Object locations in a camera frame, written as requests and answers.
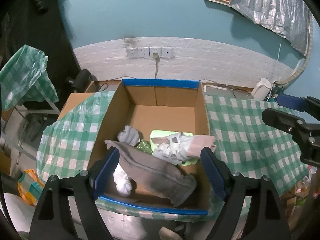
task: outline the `green checkered tablecloth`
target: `green checkered tablecloth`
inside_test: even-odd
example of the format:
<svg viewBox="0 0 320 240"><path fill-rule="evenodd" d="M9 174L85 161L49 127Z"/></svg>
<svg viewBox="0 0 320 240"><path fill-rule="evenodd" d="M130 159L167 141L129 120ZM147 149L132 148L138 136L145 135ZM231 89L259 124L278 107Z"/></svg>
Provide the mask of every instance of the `green checkered tablecloth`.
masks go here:
<svg viewBox="0 0 320 240"><path fill-rule="evenodd" d="M37 174L47 181L52 174L60 178L75 176L88 166L91 150L103 116L114 92L99 92L47 127L37 153ZM210 132L216 137L215 154L231 170L244 176L271 177L279 194L289 190L307 174L307 165L299 160L300 151L291 136L263 124L264 109L272 107L287 113L291 110L267 103L205 95ZM150 212L98 199L99 208L149 219L179 221L216 220L223 201L211 190L208 216L176 215ZM246 198L242 215L248 213Z"/></svg>
<svg viewBox="0 0 320 240"><path fill-rule="evenodd" d="M59 101L46 71L47 62L43 51L28 45L9 59L0 71L2 111L26 101Z"/></svg>
<svg viewBox="0 0 320 240"><path fill-rule="evenodd" d="M215 136L215 155L230 170L245 177L268 175L281 195L308 173L300 161L301 152L292 136L264 124L262 112L270 107L293 114L277 103L240 100L205 95L210 134ZM251 197L244 200L242 215L249 211ZM213 217L216 219L223 203L212 196Z"/></svg>

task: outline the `power cord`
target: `power cord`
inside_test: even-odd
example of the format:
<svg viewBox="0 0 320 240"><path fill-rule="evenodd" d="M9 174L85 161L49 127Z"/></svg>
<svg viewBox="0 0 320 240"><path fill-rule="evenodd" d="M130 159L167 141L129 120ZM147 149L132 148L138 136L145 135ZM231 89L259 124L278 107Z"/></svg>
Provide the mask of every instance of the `power cord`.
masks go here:
<svg viewBox="0 0 320 240"><path fill-rule="evenodd" d="M105 81L118 80L118 79L120 79L120 78L125 78L125 77L130 77L130 76L122 76L122 77L118 77L118 78L108 79L108 80L105 80Z"/></svg>
<svg viewBox="0 0 320 240"><path fill-rule="evenodd" d="M251 94L251 93L249 93L249 92L248 92L247 90L245 90L245 89L241 89L241 88L233 88L232 93L233 93L233 96L234 96L235 98L237 98L237 97L236 97L236 95L235 95L235 93L234 93L234 90L238 90L238 91L246 92L246 93L248 93L248 95L250 95L250 94Z"/></svg>
<svg viewBox="0 0 320 240"><path fill-rule="evenodd" d="M268 96L268 99L267 99L267 101L269 101L269 98L270 98L270 96L271 96L271 92L272 92L272 88L273 88L273 85L275 84L275 82L273 82L272 83L272 85L271 85L271 89L270 89L270 92L269 92L269 96Z"/></svg>

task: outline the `silver tarp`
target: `silver tarp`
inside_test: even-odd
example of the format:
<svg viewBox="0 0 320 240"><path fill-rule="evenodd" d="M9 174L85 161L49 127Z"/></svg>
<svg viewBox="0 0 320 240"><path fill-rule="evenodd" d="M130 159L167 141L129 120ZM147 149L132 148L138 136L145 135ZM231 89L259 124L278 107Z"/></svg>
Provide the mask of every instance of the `silver tarp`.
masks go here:
<svg viewBox="0 0 320 240"><path fill-rule="evenodd" d="M287 38L305 55L310 11L303 0L231 0L229 6L254 23Z"/></svg>

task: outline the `wall socket panel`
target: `wall socket panel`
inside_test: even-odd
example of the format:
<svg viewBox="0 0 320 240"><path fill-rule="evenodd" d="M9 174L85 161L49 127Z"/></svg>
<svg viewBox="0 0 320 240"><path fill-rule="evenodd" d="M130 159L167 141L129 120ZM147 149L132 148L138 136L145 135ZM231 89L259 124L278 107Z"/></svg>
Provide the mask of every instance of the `wall socket panel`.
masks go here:
<svg viewBox="0 0 320 240"><path fill-rule="evenodd" d="M161 57L161 51L162 51L161 47L150 47L149 48L150 57L154 57L153 56L154 53L157 53L158 57Z"/></svg>
<svg viewBox="0 0 320 240"><path fill-rule="evenodd" d="M137 58L138 57L138 48L127 48L127 57L128 58Z"/></svg>
<svg viewBox="0 0 320 240"><path fill-rule="evenodd" d="M138 48L138 57L150 57L149 48Z"/></svg>
<svg viewBox="0 0 320 240"><path fill-rule="evenodd" d="M158 53L159 57L173 57L173 47L127 48L128 58L148 58Z"/></svg>
<svg viewBox="0 0 320 240"><path fill-rule="evenodd" d="M173 57L172 47L162 47L161 52L162 52L162 57Z"/></svg>

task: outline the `screw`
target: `screw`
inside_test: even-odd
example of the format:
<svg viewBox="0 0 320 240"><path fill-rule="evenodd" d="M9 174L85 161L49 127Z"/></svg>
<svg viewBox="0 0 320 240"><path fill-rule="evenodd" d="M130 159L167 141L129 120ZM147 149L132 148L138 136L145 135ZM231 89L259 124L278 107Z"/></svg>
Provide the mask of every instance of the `screw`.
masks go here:
<svg viewBox="0 0 320 240"><path fill-rule="evenodd" d="M262 176L265 181L270 181L270 178L267 175Z"/></svg>
<svg viewBox="0 0 320 240"><path fill-rule="evenodd" d="M239 171L231 171L231 175L232 176L235 176L235 177L237 177L237 176L239 176L240 175L240 172Z"/></svg>
<svg viewBox="0 0 320 240"><path fill-rule="evenodd" d="M313 137L309 137L309 142L313 144L316 140Z"/></svg>
<svg viewBox="0 0 320 240"><path fill-rule="evenodd" d="M89 174L89 171L87 171L87 170L83 170L83 171L80 172L80 176L81 176L81 177L85 177L85 176L87 176L88 174Z"/></svg>
<svg viewBox="0 0 320 240"><path fill-rule="evenodd" d="M57 175L51 175L50 177L49 177L49 181L55 181L56 179L57 179Z"/></svg>

